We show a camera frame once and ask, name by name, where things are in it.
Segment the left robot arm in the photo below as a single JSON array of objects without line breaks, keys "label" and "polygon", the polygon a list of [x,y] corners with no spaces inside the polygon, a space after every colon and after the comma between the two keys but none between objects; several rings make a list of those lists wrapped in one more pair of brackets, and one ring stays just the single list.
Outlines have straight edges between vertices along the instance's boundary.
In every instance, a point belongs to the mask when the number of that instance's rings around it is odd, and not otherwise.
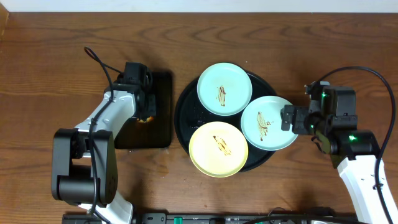
[{"label": "left robot arm", "polygon": [[123,72],[84,121],[53,137],[51,193],[87,211],[81,223],[131,223],[134,207],[118,192],[114,140],[131,118],[148,117],[153,76]]}]

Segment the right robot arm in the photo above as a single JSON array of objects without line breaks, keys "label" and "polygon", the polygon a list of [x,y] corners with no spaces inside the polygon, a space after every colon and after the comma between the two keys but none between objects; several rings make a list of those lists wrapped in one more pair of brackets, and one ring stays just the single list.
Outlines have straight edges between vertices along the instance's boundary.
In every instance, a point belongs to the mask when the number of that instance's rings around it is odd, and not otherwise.
[{"label": "right robot arm", "polygon": [[322,103],[312,108],[285,105],[280,115],[282,130],[310,135],[317,148],[330,156],[359,221],[397,223],[397,206],[379,159],[381,148],[371,131],[357,129],[354,103]]}]

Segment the mint green plate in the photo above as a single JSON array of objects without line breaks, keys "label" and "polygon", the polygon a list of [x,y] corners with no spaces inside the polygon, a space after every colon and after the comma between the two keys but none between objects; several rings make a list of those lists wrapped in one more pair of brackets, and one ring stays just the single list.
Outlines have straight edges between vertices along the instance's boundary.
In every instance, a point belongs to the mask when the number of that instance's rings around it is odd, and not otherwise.
[{"label": "mint green plate", "polygon": [[250,102],[241,116],[246,140],[258,149],[278,151],[291,145],[297,135],[292,127],[282,130],[281,109],[291,102],[279,96],[262,96]]},{"label": "mint green plate", "polygon": [[216,63],[200,75],[197,95],[200,103],[209,112],[231,116],[249,104],[252,83],[241,67],[232,63]]}]

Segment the yellow plate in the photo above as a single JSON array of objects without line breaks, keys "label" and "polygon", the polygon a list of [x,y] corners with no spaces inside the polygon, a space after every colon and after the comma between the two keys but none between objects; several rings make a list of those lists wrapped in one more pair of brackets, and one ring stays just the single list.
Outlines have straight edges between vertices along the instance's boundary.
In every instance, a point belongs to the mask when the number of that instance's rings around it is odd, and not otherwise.
[{"label": "yellow plate", "polygon": [[248,143],[235,126],[214,121],[200,126],[191,136],[189,155],[195,167],[211,177],[229,177],[248,159]]}]

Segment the green and yellow sponge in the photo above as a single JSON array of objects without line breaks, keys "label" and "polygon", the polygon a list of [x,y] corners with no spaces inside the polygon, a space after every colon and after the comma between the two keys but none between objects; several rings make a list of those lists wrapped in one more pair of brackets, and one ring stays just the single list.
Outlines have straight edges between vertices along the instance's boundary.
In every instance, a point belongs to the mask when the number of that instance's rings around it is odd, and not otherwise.
[{"label": "green and yellow sponge", "polygon": [[154,117],[153,116],[150,116],[150,117],[148,117],[148,118],[146,118],[146,119],[139,119],[139,118],[137,118],[137,122],[138,123],[148,123],[148,122],[151,122],[151,121],[153,121],[154,120]]}]

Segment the mint green plate top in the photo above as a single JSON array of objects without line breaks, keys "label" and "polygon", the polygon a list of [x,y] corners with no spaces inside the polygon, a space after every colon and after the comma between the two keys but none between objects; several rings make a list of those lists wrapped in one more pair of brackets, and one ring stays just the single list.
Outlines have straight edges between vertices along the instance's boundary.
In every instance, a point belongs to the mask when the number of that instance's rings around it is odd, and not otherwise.
[{"label": "mint green plate top", "polygon": [[200,75],[197,95],[200,103],[209,112],[231,116],[249,104],[252,83],[241,67],[232,63],[216,63]]}]

